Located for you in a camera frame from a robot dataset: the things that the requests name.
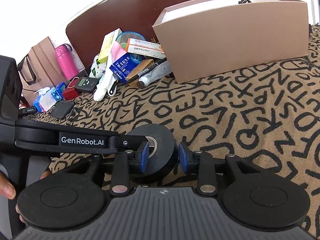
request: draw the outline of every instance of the black clip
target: black clip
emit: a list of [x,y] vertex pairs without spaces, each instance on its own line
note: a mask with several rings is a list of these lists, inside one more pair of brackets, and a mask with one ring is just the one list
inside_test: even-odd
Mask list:
[[249,3],[251,1],[250,0],[241,0],[241,1],[238,2],[238,4],[247,3],[247,2]]

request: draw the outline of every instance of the open box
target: open box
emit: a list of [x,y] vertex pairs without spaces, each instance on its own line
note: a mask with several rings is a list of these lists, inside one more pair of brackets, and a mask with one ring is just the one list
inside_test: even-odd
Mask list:
[[308,54],[300,0],[191,0],[165,8],[153,29],[177,83]]

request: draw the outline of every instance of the blue rubber tip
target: blue rubber tip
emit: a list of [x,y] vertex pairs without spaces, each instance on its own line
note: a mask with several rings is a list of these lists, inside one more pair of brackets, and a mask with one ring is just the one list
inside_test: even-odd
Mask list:
[[149,142],[147,142],[146,146],[144,147],[141,153],[140,171],[142,173],[146,172],[148,159],[149,159]]
[[184,148],[182,147],[181,143],[179,143],[178,153],[182,171],[186,173],[188,171],[187,154]]

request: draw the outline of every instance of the pen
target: pen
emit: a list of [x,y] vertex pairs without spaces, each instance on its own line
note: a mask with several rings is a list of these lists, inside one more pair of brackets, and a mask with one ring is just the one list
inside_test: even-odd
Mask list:
[[152,71],[155,67],[158,67],[160,64],[162,64],[163,62],[167,61],[167,58],[164,57],[161,60],[159,60],[158,62],[154,63],[153,65],[151,65],[150,67],[147,67],[146,69],[144,69],[143,71],[141,71],[140,73],[134,75],[132,78],[130,78],[128,80],[128,83],[131,83],[135,80],[137,80],[138,78],[142,77],[143,75],[145,75],[146,73],[149,73],[150,71]]

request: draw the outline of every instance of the human hand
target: human hand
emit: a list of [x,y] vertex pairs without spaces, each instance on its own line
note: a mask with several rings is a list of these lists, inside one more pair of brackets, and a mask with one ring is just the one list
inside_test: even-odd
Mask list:
[[[52,174],[51,171],[47,170],[41,175],[40,179],[43,179],[51,174]],[[16,190],[14,186],[9,182],[9,180],[1,172],[0,172],[0,195],[8,199],[14,199],[16,197]],[[18,206],[16,206],[16,211],[17,213],[20,214]]]

